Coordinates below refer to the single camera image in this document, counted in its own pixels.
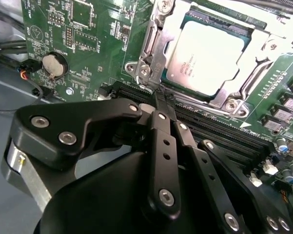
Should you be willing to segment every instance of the motherboard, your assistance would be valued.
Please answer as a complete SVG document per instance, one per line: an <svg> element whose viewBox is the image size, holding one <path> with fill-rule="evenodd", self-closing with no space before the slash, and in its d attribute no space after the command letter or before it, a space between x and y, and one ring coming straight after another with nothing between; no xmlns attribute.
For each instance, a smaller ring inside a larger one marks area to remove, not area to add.
<svg viewBox="0 0 293 234"><path fill-rule="evenodd" d="M293 186L293 16L229 0L22 0L32 74L63 101L116 81L274 143Z"/></svg>

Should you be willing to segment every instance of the wire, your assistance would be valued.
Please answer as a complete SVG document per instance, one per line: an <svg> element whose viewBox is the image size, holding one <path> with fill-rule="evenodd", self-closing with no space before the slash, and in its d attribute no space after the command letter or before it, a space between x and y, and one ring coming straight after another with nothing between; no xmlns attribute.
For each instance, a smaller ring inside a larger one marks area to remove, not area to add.
<svg viewBox="0 0 293 234"><path fill-rule="evenodd" d="M269 7L274 10L278 10L278 11L293 15L293 7L290 7L289 5L281 4L278 2L272 2L272 1L266 1L266 0L231 0L231 1L239 1L245 4Z"/></svg>
<svg viewBox="0 0 293 234"><path fill-rule="evenodd" d="M10 17L9 15L0 11L0 21L6 22L14 27L16 30L20 31L21 33L25 34L25 26L23 23L17 21L16 19Z"/></svg>
<svg viewBox="0 0 293 234"><path fill-rule="evenodd" d="M26 47L25 40L15 40L15 41L8 41L0 43L0 50L1 49L11 49L13 47Z"/></svg>
<svg viewBox="0 0 293 234"><path fill-rule="evenodd" d="M38 84L36 84L35 82L33 82L32 80L30 80L28 78L28 76L26 75L26 71L20 71L20 76L21 76L22 79L24 79L25 81L27 81L28 83L33 85L36 89L38 89L39 96L30 105L38 104L40 102L40 100L42 99L42 97L43 97L43 90L41 89L41 87ZM15 109L15 110L0 110L0 114L11 114L11 113L14 113L15 111L17 111L17 109Z"/></svg>
<svg viewBox="0 0 293 234"><path fill-rule="evenodd" d="M27 54L27 48L11 48L11 49L2 49L0 50L0 55L5 54Z"/></svg>

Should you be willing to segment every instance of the silver screw head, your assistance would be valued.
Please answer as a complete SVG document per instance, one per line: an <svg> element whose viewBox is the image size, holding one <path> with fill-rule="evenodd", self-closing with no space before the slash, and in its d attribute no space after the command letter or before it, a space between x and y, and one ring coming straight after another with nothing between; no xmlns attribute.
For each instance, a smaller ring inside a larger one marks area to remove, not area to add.
<svg viewBox="0 0 293 234"><path fill-rule="evenodd" d="M73 88L68 87L68 88L66 89L66 94L67 94L67 95L73 95L74 93L75 93L75 91L73 90Z"/></svg>
<svg viewBox="0 0 293 234"><path fill-rule="evenodd" d="M181 123L181 124L180 124L180 127L181 127L183 130L187 130L187 127L185 126L184 123Z"/></svg>
<svg viewBox="0 0 293 234"><path fill-rule="evenodd" d="M134 105L130 105L129 108L130 108L132 111L137 111L137 107L134 106Z"/></svg>
<svg viewBox="0 0 293 234"><path fill-rule="evenodd" d="M211 149L211 150L213 150L215 147L213 146L213 144L212 143L210 143L210 142L207 142L207 144L206 144L207 146L208 146L208 148L209 149Z"/></svg>
<svg viewBox="0 0 293 234"><path fill-rule="evenodd" d="M62 132L59 135L59 140L65 145L73 145L77 142L77 137L70 132Z"/></svg>
<svg viewBox="0 0 293 234"><path fill-rule="evenodd" d="M268 222L268 224L270 225L271 228L273 228L275 231L278 230L277 223L271 217L267 216L266 220L267 220L267 222Z"/></svg>
<svg viewBox="0 0 293 234"><path fill-rule="evenodd" d="M233 215L231 215L230 213L226 213L224 215L224 218L225 218L226 223L229 225L229 227L233 231L237 232L239 230L238 221L236 220L236 218Z"/></svg>
<svg viewBox="0 0 293 234"><path fill-rule="evenodd" d="M46 128L50 125L50 122L45 117L36 116L31 119L31 124L36 128Z"/></svg>
<svg viewBox="0 0 293 234"><path fill-rule="evenodd" d="M165 206L173 206L175 203L174 196L166 189L159 191L159 199L165 204Z"/></svg>
<svg viewBox="0 0 293 234"><path fill-rule="evenodd" d="M158 116L161 118L161 119L166 119L166 116L164 116L163 114L159 113Z"/></svg>
<svg viewBox="0 0 293 234"><path fill-rule="evenodd" d="M171 0L160 0L158 1L157 8L163 14L168 14L172 10Z"/></svg>
<svg viewBox="0 0 293 234"><path fill-rule="evenodd" d="M286 231L290 230L290 228L289 228L288 224L285 222L285 220L283 220L282 218L278 218L278 221Z"/></svg>
<svg viewBox="0 0 293 234"><path fill-rule="evenodd" d="M225 103L225 109L227 111L234 111L238 107L238 103L236 100L231 99Z"/></svg>

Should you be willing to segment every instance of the black cable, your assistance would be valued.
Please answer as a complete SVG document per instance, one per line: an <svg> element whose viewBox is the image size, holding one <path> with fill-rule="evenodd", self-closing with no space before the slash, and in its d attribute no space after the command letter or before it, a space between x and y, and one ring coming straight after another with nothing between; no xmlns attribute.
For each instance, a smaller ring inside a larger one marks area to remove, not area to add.
<svg viewBox="0 0 293 234"><path fill-rule="evenodd" d="M0 55L6 54L27 54L27 48L10 48L0 50Z"/></svg>
<svg viewBox="0 0 293 234"><path fill-rule="evenodd" d="M14 27L16 30L25 34L25 26L23 23L17 21L16 19L10 17L9 15L0 11L0 21L6 22Z"/></svg>
<svg viewBox="0 0 293 234"><path fill-rule="evenodd" d="M30 104L30 105L36 105L40 102L40 100L43 97L43 90L40 88L40 86L38 84L36 84L32 80L27 79L26 81L28 83L30 83L31 85L33 85L35 88L37 88L39 91L39 96L37 97L37 99L33 103ZM15 109L15 110L0 110L0 114L11 114L11 113L14 113L15 111L17 111L17 109Z"/></svg>
<svg viewBox="0 0 293 234"><path fill-rule="evenodd" d="M26 41L14 40L0 43L0 49L11 49L13 47L26 47Z"/></svg>
<svg viewBox="0 0 293 234"><path fill-rule="evenodd" d="M278 10L278 11L293 15L293 7L285 5L285 4L281 4L278 2L272 2L272 1L266 1L266 0L231 0L231 1L239 1L245 4L269 7L274 10Z"/></svg>
<svg viewBox="0 0 293 234"><path fill-rule="evenodd" d="M16 70L16 68L20 65L20 62L15 61L11 58L5 57L5 56L0 56L0 64L3 64L9 68L12 68L13 70ZM37 97L37 99L31 103L30 105L36 105L40 102L40 100L43 97L43 90L40 88L40 86L38 84L36 84L35 82L33 82L30 79L26 80L27 82L29 82L31 85L33 85L35 88L38 89L39 91L39 96ZM15 110L0 110L0 114L11 114L14 113L17 109Z"/></svg>

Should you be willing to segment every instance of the mounting screw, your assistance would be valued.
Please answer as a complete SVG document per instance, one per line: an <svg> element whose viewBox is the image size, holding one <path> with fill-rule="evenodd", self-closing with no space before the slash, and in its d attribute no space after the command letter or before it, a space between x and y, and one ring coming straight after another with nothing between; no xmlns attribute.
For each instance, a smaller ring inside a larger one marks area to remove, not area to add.
<svg viewBox="0 0 293 234"><path fill-rule="evenodd" d="M166 119L166 116L164 116L163 114L159 113L158 116L162 119Z"/></svg>
<svg viewBox="0 0 293 234"><path fill-rule="evenodd" d="M282 218L278 218L278 221L286 231L290 230L290 228L289 228L288 224L285 222L285 220L283 220Z"/></svg>
<svg viewBox="0 0 293 234"><path fill-rule="evenodd" d="M36 128L46 128L50 125L50 122L42 116L36 116L31 119L31 124Z"/></svg>
<svg viewBox="0 0 293 234"><path fill-rule="evenodd" d="M185 126L184 123L181 123L181 124L180 124L180 127L181 127L183 130L187 130L187 127Z"/></svg>
<svg viewBox="0 0 293 234"><path fill-rule="evenodd" d="M237 232L239 230L239 224L236 218L230 213L224 215L226 223L232 228L233 231Z"/></svg>
<svg viewBox="0 0 293 234"><path fill-rule="evenodd" d="M209 148L209 149L211 149L211 150L213 150L214 149L214 146L213 146L213 144L212 143L210 143L210 142L207 142L207 147Z"/></svg>
<svg viewBox="0 0 293 234"><path fill-rule="evenodd" d="M163 14L168 14L172 10L171 0L160 0L157 4L158 10Z"/></svg>
<svg viewBox="0 0 293 234"><path fill-rule="evenodd" d="M127 70L128 70L128 72L133 72L133 66L132 65L128 65L127 66Z"/></svg>
<svg viewBox="0 0 293 234"><path fill-rule="evenodd" d="M150 72L151 72L151 68L150 68L150 66L148 66L148 65L143 65L143 66L141 66L141 74L144 76L144 77L146 77L146 76L148 76L149 74L150 74Z"/></svg>
<svg viewBox="0 0 293 234"><path fill-rule="evenodd" d="M267 216L267 222L275 231L278 230L277 223L271 217Z"/></svg>
<svg viewBox="0 0 293 234"><path fill-rule="evenodd" d="M134 106L134 105L130 105L129 108L130 108L131 110L133 110L133 111L137 111L137 107Z"/></svg>
<svg viewBox="0 0 293 234"><path fill-rule="evenodd" d="M234 99L228 100L225 103L225 109L227 111L234 111L238 107L238 102Z"/></svg>
<svg viewBox="0 0 293 234"><path fill-rule="evenodd" d="M66 89L66 94L67 95L74 95L74 90L73 90L73 88L71 88L71 87L68 87L67 89Z"/></svg>
<svg viewBox="0 0 293 234"><path fill-rule="evenodd" d="M77 142L77 137L70 132L62 132L59 135L59 140L65 145L73 145Z"/></svg>
<svg viewBox="0 0 293 234"><path fill-rule="evenodd" d="M166 189L162 189L159 191L159 199L164 203L166 206L173 206L175 203L175 198L171 192Z"/></svg>

